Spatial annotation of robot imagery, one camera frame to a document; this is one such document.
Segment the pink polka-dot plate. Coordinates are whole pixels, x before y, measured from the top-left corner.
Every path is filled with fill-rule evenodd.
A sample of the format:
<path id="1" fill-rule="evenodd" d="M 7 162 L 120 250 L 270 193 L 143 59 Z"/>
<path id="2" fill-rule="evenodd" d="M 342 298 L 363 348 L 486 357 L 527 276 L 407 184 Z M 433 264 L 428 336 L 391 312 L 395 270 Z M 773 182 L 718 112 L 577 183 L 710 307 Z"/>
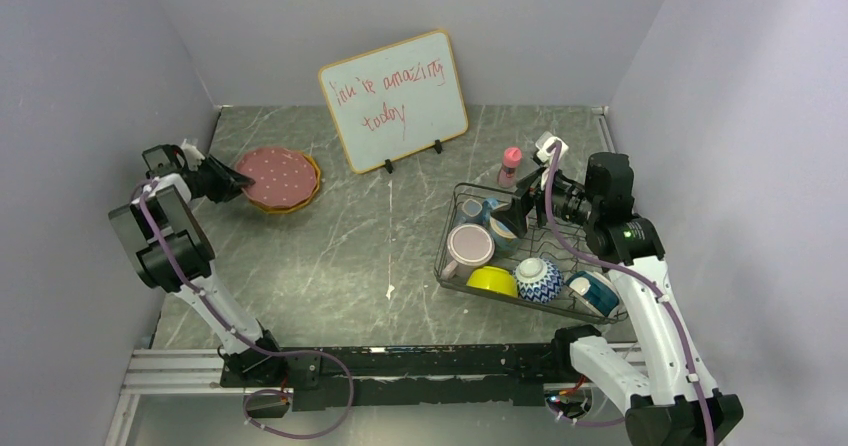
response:
<path id="1" fill-rule="evenodd" d="M 267 211 L 295 210 L 318 193 L 321 170 L 303 152 L 279 146 L 260 147 L 245 153 L 234 169 L 254 183 L 245 196 Z"/>

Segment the yellow polka-dot plate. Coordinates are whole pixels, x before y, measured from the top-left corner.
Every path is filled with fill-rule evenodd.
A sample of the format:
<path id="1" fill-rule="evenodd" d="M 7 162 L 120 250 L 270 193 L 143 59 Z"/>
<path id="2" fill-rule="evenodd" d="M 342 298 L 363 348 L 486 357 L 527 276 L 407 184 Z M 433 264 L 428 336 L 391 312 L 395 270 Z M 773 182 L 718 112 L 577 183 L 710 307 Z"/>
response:
<path id="1" fill-rule="evenodd" d="M 309 205 L 320 191 L 321 169 L 313 157 L 301 155 L 301 160 L 275 160 L 283 171 L 266 168 L 267 176 L 255 177 L 255 168 L 246 175 L 256 183 L 245 190 L 248 200 L 268 214 L 288 214 Z"/>

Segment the yellow-green bowl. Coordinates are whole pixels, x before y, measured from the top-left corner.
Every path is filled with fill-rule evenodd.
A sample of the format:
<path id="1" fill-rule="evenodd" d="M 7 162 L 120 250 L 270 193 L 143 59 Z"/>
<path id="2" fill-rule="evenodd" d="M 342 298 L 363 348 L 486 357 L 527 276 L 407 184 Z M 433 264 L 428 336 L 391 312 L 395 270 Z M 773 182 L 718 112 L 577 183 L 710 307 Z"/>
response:
<path id="1" fill-rule="evenodd" d="M 466 281 L 466 285 L 511 298 L 518 297 L 516 279 L 508 270 L 495 266 L 482 266 L 475 269 Z"/>

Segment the blue butterfly mug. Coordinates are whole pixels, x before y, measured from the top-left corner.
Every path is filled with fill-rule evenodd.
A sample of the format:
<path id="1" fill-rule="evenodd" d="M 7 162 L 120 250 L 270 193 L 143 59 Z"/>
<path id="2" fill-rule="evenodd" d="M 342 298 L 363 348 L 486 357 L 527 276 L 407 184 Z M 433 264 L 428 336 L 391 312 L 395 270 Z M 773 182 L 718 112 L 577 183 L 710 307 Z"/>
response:
<path id="1" fill-rule="evenodd" d="M 508 257 L 518 251 L 520 239 L 517 238 L 501 221 L 492 217 L 492 214 L 509 206 L 507 202 L 496 198 L 486 198 L 483 202 L 483 227 L 492 237 L 495 244 L 495 255 Z"/>

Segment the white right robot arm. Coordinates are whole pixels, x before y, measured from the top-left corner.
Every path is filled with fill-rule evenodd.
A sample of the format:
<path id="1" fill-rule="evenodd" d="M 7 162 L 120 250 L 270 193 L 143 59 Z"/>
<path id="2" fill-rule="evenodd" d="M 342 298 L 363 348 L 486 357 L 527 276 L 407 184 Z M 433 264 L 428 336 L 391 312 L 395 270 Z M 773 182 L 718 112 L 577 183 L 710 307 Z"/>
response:
<path id="1" fill-rule="evenodd" d="M 584 296 L 595 305 L 609 289 L 627 312 L 646 369 L 615 352 L 594 327 L 558 332 L 549 358 L 553 374 L 582 375 L 621 413 L 633 445 L 718 445 L 739 424 L 737 395 L 720 391 L 680 313 L 665 250 L 654 225 L 634 210 L 634 173 L 624 154 L 594 153 L 585 179 L 559 169 L 561 143 L 535 153 L 537 169 L 520 180 L 507 207 L 492 216 L 513 234 L 527 232 L 535 213 L 563 249 L 602 269 Z"/>

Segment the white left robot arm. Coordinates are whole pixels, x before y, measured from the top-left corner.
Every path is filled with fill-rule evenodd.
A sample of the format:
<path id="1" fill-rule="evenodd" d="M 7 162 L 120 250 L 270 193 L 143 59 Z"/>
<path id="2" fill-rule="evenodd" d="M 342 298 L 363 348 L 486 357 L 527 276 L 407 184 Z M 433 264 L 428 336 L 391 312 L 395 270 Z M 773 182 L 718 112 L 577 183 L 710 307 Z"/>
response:
<path id="1" fill-rule="evenodd" d="M 239 305 L 216 272 L 216 255 L 190 208 L 195 199 L 228 202 L 253 180 L 195 147 L 145 150 L 146 178 L 109 222 L 141 281 L 188 304 L 219 338 L 231 370 L 262 386 L 277 384 L 286 359 L 269 330 Z"/>

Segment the pink-lid spice bottle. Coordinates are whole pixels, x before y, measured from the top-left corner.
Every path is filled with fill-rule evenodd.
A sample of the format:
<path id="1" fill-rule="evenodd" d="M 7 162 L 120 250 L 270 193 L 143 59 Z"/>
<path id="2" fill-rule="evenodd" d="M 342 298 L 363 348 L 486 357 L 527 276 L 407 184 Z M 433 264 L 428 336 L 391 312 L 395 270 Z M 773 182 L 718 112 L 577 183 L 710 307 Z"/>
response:
<path id="1" fill-rule="evenodd" d="M 518 147 L 509 147 L 502 155 L 501 169 L 497 177 L 499 187 L 512 188 L 517 182 L 517 170 L 521 164 L 523 153 Z"/>

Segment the small grey-blue cup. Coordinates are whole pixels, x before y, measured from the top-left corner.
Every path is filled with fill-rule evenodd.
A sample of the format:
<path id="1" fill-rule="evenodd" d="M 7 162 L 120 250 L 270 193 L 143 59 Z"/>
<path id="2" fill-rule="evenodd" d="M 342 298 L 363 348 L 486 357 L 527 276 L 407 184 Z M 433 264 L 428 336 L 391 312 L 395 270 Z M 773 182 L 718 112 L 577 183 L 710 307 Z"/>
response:
<path id="1" fill-rule="evenodd" d="M 457 209 L 456 224 L 476 224 L 482 226 L 484 223 L 484 205 L 475 198 L 466 199 Z"/>

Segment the lilac mug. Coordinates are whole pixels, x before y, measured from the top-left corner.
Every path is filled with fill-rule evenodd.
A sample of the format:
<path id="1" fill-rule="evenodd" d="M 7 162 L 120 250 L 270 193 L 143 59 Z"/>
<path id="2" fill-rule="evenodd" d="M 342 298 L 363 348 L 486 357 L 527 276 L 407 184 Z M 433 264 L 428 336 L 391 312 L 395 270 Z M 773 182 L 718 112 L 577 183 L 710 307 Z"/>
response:
<path id="1" fill-rule="evenodd" d="M 493 257 L 495 243 L 480 225 L 466 223 L 454 227 L 446 239 L 447 263 L 439 270 L 439 278 L 469 278 Z"/>

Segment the blue zigzag pattern bowl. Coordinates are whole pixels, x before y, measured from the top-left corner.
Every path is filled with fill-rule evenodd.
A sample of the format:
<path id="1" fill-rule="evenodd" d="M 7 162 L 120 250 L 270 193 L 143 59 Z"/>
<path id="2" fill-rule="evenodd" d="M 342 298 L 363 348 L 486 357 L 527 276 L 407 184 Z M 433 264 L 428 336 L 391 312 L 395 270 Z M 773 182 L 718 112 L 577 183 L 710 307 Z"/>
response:
<path id="1" fill-rule="evenodd" d="M 512 271 L 518 286 L 518 297 L 533 303 L 546 304 L 562 292 L 564 279 L 560 269 L 546 258 L 528 258 Z"/>

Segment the teal white-dot bowl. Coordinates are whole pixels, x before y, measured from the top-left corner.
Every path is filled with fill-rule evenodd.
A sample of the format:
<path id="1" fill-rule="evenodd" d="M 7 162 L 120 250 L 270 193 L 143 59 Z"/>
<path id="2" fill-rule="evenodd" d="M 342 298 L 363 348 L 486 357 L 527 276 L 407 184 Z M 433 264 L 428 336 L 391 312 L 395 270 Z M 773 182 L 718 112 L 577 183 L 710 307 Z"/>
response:
<path id="1" fill-rule="evenodd" d="M 621 305 L 616 287 L 598 272 L 578 271 L 565 280 L 564 288 L 590 311 L 605 318 L 615 313 Z"/>

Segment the black base bar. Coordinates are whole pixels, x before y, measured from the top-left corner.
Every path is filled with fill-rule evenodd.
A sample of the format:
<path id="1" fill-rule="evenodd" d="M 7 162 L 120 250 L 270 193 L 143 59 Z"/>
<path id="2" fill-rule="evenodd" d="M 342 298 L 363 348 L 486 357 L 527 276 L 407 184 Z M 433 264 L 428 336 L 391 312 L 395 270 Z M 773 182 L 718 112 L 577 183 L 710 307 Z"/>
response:
<path id="1" fill-rule="evenodd" d="M 576 414 L 591 382 L 570 367 L 563 331 L 548 343 L 280 348 L 257 368 L 220 384 L 247 393 L 255 418 L 329 408 L 475 404 L 553 405 Z"/>

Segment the yellow-framed whiteboard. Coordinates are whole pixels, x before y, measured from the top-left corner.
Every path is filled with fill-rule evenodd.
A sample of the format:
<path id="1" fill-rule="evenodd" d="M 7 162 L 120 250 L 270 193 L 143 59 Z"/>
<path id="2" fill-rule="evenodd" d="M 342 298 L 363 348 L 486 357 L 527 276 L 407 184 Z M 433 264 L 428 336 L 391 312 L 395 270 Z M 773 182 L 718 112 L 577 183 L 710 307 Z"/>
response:
<path id="1" fill-rule="evenodd" d="M 318 81 L 357 174 L 469 128 L 450 37 L 442 29 L 326 65 Z"/>

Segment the aluminium rail at wall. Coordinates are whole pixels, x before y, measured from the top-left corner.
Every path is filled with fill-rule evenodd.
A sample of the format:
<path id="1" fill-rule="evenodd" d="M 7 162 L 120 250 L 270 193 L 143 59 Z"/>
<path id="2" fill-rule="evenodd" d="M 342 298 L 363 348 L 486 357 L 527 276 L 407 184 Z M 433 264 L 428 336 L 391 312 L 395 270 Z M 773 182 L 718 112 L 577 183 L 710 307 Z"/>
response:
<path id="1" fill-rule="evenodd" d="M 591 121 L 595 125 L 601 138 L 603 150 L 609 153 L 617 153 L 617 147 L 614 143 L 613 135 L 609 128 L 608 106 L 593 106 L 590 108 Z"/>

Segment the aluminium front frame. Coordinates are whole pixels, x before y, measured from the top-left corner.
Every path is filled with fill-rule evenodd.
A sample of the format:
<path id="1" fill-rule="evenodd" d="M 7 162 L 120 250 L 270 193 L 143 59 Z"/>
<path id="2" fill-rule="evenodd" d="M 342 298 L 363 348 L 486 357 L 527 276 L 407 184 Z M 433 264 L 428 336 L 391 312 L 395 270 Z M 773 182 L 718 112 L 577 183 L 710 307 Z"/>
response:
<path id="1" fill-rule="evenodd" d="M 545 393 L 589 387 L 543 343 L 332 347 L 340 365 L 308 351 L 271 358 L 265 377 L 240 376 L 214 349 L 133 352 L 106 444 L 125 445 L 145 396 L 237 395 L 270 389 L 294 411 L 352 406 L 510 402 L 541 404 Z"/>

